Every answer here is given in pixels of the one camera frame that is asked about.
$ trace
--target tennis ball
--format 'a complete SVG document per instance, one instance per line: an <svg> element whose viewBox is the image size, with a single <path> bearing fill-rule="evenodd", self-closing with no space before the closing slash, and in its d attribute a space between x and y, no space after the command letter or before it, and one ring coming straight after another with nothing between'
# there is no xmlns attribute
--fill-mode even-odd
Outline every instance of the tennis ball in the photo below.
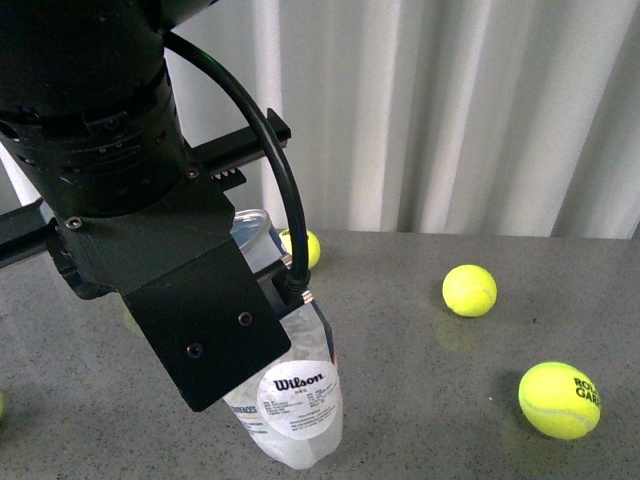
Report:
<svg viewBox="0 0 640 480"><path fill-rule="evenodd" d="M574 440L600 420L600 394L580 370L560 362L536 365L524 374L518 392L525 417L542 433Z"/></svg>
<svg viewBox="0 0 640 480"><path fill-rule="evenodd" d="M442 296L451 310L463 317L484 315L496 303L498 287L489 272L477 265L460 265L442 283Z"/></svg>
<svg viewBox="0 0 640 480"><path fill-rule="evenodd" d="M284 245L284 249L291 253L291 232L283 230L280 232L280 239ZM307 245L309 245L309 268L313 268L320 260L320 240L313 232L307 230Z"/></svg>

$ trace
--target plastic bottle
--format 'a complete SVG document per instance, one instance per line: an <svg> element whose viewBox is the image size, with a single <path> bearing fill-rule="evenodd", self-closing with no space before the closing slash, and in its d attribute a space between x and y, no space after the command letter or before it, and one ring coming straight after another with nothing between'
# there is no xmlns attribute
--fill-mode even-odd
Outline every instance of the plastic bottle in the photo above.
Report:
<svg viewBox="0 0 640 480"><path fill-rule="evenodd" d="M238 212L231 233L253 272L284 255L262 210ZM294 469L313 466L342 438L342 393L331 329L315 301L281 320L291 349L224 400L256 444Z"/></svg>

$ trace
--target black cable connector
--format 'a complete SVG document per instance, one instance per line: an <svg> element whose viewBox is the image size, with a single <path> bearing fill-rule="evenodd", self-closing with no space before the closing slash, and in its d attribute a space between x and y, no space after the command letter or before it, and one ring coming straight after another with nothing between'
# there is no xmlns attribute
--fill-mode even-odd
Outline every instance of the black cable connector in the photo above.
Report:
<svg viewBox="0 0 640 480"><path fill-rule="evenodd" d="M291 231L293 263L290 275L285 282L285 289L294 295L301 294L307 289L311 275L308 268L307 229L300 193L278 137L251 95L213 57L172 32L164 35L164 42L166 48L200 69L225 91L260 141L282 195L287 222Z"/></svg>

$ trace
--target gray countertop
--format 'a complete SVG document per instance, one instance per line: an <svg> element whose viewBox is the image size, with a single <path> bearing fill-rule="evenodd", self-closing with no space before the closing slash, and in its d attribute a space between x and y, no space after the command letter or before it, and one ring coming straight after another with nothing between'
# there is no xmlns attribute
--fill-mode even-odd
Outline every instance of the gray countertop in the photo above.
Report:
<svg viewBox="0 0 640 480"><path fill-rule="evenodd" d="M343 440L307 471L271 460L223 402L193 413L115 295L84 302L49 258L0 271L2 479L640 478L640 243L321 232L312 290L334 330ZM496 306L447 311L463 263ZM597 385L600 424L565 442L518 407L548 360Z"/></svg>

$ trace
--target wilson logo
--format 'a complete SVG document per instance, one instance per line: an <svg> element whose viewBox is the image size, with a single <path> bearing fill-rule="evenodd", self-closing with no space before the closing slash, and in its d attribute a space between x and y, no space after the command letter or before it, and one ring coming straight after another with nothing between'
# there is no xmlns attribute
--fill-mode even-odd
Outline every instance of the wilson logo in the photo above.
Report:
<svg viewBox="0 0 640 480"><path fill-rule="evenodd" d="M313 385L314 383L319 382L323 378L324 377L322 376L322 374L319 373L315 377L309 377L306 380L302 380L298 377L295 377L291 380L274 380L273 383L275 384L278 391L282 392L284 390L289 390L290 388L295 389L300 387L306 387L307 385Z"/></svg>

